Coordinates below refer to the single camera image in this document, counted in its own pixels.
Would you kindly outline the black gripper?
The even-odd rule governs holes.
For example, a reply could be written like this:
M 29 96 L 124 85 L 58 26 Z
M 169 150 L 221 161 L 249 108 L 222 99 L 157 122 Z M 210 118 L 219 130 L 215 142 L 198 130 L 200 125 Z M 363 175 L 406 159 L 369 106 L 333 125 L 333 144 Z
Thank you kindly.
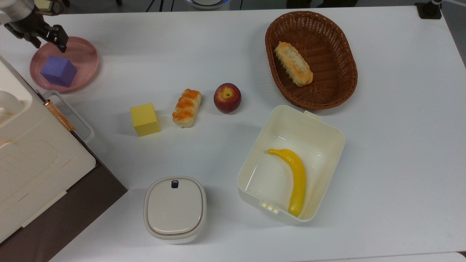
M 37 49 L 42 44 L 37 36 L 48 40 L 49 43 L 55 45 L 62 53 L 65 53 L 67 49 L 69 36 L 64 28 L 58 24 L 49 26 L 45 22 L 42 13 L 31 13 L 22 20 L 8 22 L 4 26 L 18 39 L 23 39 L 27 36 L 27 41 Z

